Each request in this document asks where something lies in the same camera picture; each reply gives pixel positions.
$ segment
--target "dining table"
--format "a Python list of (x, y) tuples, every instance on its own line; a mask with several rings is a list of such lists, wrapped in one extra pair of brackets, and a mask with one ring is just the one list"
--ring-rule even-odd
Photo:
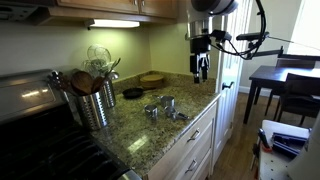
[(258, 101), (261, 88), (274, 89), (284, 87), (287, 74), (298, 74), (304, 76), (312, 76), (320, 78), (320, 69), (292, 68), (292, 67), (275, 67), (275, 66), (260, 66), (250, 77), (251, 86), (244, 114), (243, 123), (247, 124), (253, 100), (255, 104)]

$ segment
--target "black chair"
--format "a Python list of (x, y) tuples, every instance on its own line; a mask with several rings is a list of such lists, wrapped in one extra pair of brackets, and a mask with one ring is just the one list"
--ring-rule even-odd
[[(305, 69), (313, 69), (315, 66), (315, 61), (311, 60), (293, 60), (293, 59), (282, 59), (279, 58), (277, 60), (276, 67), (292, 67), (292, 68), (305, 68)], [(280, 94), (284, 93), (284, 88), (272, 89), (269, 95), (268, 104), (266, 107), (266, 111), (264, 115), (268, 114), (269, 106), (271, 104), (272, 98), (274, 95), (280, 96)]]
[(284, 87), (285, 93), (280, 95), (277, 105), (277, 109), (280, 106), (278, 122), (284, 111), (302, 115), (300, 125), (303, 124), (305, 116), (317, 117), (320, 99), (313, 96), (320, 96), (320, 78), (289, 73)]

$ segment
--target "stainless steel utensil holder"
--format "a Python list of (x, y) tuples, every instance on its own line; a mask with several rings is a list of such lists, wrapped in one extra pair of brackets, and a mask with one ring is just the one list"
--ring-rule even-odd
[(103, 82), (102, 93), (104, 96), (104, 101), (107, 108), (113, 107), (116, 105), (116, 98), (113, 91), (112, 81), (109, 78), (106, 78)]
[(101, 92), (77, 97), (78, 112), (83, 126), (90, 130), (98, 130), (107, 125), (105, 102)]

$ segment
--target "wooden floor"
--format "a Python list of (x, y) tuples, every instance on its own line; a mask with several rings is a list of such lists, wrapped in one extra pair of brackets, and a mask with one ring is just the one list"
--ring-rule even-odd
[[(258, 128), (262, 120), (272, 120), (276, 109), (277, 99), (273, 99), (267, 116), (264, 116), (267, 97), (260, 97), (256, 105), (252, 106), (248, 123), (243, 124), (243, 117), (247, 103), (247, 94), (239, 93), (234, 117), (232, 137), (224, 147), (210, 180), (250, 180), (254, 179), (254, 171), (250, 171), (252, 160), (252, 145), (257, 141)], [(284, 112), (281, 122), (297, 126), (301, 116)], [(313, 126), (314, 118), (306, 117), (302, 127)]]

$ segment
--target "stove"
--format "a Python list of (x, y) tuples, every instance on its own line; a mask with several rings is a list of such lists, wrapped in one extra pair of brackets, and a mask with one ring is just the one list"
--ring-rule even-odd
[(141, 179), (74, 121), (50, 73), (0, 77), (0, 179)]

